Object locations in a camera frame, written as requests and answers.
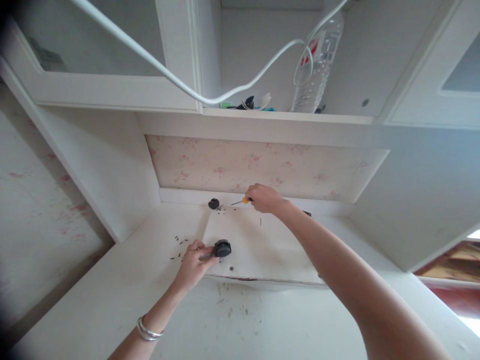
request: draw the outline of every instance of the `white cable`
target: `white cable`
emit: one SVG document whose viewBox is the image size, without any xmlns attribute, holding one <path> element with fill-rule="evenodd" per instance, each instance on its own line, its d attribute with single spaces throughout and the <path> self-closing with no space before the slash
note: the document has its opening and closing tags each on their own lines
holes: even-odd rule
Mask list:
<svg viewBox="0 0 480 360">
<path fill-rule="evenodd" d="M 310 67 L 310 78 L 312 76 L 312 71 L 313 71 L 313 56 L 312 52 L 310 51 L 310 48 L 308 46 L 310 40 L 313 38 L 315 33 L 318 31 L 318 29 L 326 23 L 348 0 L 343 0 L 339 6 L 337 6 L 334 10 L 332 10 L 326 17 L 324 17 L 315 27 L 314 31 L 310 33 L 310 37 L 308 39 L 308 42 L 305 43 L 305 41 L 301 39 L 295 39 L 292 41 L 289 41 L 284 47 L 282 47 L 271 59 L 270 61 L 263 67 L 263 69 L 247 84 L 237 86 L 233 88 L 232 90 L 224 93 L 223 95 L 209 99 L 206 97 L 203 97 L 199 93 L 195 92 L 193 89 L 187 86 L 182 80 L 180 80 L 178 77 L 176 77 L 172 72 L 170 72 L 160 61 L 158 61 L 155 57 L 153 57 L 147 50 L 145 50 L 140 44 L 138 44 L 134 39 L 132 39 L 125 31 L 123 31 L 121 28 L 119 28 L 117 25 L 115 25 L 108 17 L 106 17 L 102 12 L 100 12 L 95 6 L 93 6 L 90 2 L 87 0 L 70 0 L 72 3 L 74 3 L 76 6 L 78 6 L 81 10 L 83 10 L 87 15 L 89 15 L 92 19 L 94 19 L 98 24 L 100 24 L 102 27 L 104 27 L 108 32 L 110 32 L 113 36 L 115 36 L 117 39 L 119 39 L 122 43 L 127 45 L 130 49 L 132 49 L 135 53 L 137 53 L 140 57 L 144 58 L 147 62 L 152 64 L 155 68 L 157 68 L 162 74 L 165 75 L 165 77 L 170 80 L 175 86 L 177 86 L 180 90 L 183 92 L 187 93 L 190 95 L 192 98 L 195 100 L 198 100 L 199 102 L 203 104 L 208 104 L 208 105 L 216 105 L 219 104 L 228 98 L 232 97 L 233 95 L 250 89 L 262 76 L 265 74 L 265 72 L 269 69 L 269 67 L 289 48 L 291 48 L 294 45 L 304 45 L 305 48 L 303 49 L 303 52 L 301 56 L 303 57 L 305 51 L 307 52 L 308 59 L 311 61 L 312 66 Z"/>
</svg>

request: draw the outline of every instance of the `screwdriver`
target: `screwdriver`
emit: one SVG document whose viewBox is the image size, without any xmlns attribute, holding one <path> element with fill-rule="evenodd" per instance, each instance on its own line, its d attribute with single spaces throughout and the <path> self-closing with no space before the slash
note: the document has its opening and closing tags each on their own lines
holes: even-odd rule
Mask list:
<svg viewBox="0 0 480 360">
<path fill-rule="evenodd" d="M 240 203 L 244 203 L 244 204 L 248 204 L 249 202 L 253 201 L 253 199 L 251 197 L 249 198 L 246 198 L 244 197 L 242 200 L 240 201 L 237 201 L 237 202 L 234 202 L 232 205 L 230 206 L 233 206 L 233 205 L 237 205 L 237 204 L 240 204 Z"/>
</svg>

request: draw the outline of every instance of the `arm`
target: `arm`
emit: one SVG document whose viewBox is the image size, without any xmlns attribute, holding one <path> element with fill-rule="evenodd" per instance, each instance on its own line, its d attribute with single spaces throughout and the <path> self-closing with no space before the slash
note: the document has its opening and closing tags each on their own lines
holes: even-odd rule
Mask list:
<svg viewBox="0 0 480 360">
<path fill-rule="evenodd" d="M 360 256 L 273 188 L 255 184 L 246 198 L 272 213 L 295 235 L 313 266 L 351 313 L 370 360 L 450 359 L 404 300 Z"/>
<path fill-rule="evenodd" d="M 187 247 L 175 280 L 143 318 L 143 324 L 147 329 L 158 334 L 165 330 L 180 301 L 188 294 L 190 289 L 197 285 L 207 270 L 219 261 L 219 258 L 215 256 L 208 257 L 204 261 L 200 260 L 202 257 L 211 254 L 213 249 L 213 246 L 205 247 L 198 240 Z M 157 341 L 144 340 L 135 327 L 108 359 L 147 360 L 150 359 L 156 345 Z"/>
</svg>

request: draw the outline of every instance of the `glass panel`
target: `glass panel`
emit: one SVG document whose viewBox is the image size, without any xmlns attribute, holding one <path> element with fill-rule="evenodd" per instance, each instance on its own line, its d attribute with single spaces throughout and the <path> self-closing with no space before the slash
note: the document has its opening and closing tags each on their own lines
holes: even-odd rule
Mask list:
<svg viewBox="0 0 480 360">
<path fill-rule="evenodd" d="M 480 93 L 480 33 L 445 81 L 442 89 Z"/>
<path fill-rule="evenodd" d="M 90 2 L 165 65 L 155 0 Z M 45 71 L 162 76 L 70 1 L 30 1 L 15 20 Z"/>
</svg>

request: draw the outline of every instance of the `white desk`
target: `white desk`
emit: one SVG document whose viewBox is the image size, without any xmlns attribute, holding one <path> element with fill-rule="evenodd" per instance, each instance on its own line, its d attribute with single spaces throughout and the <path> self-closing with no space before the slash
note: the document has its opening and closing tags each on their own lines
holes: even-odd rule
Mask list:
<svg viewBox="0 0 480 360">
<path fill-rule="evenodd" d="M 16 345 L 28 359 L 106 359 L 162 295 L 210 210 L 162 203 L 116 244 Z M 480 338 L 412 274 L 401 272 L 346 218 L 314 216 L 373 266 L 454 359 L 478 359 Z M 366 359 L 360 331 L 330 290 L 267 292 L 203 279 L 170 320 L 152 359 Z"/>
</svg>

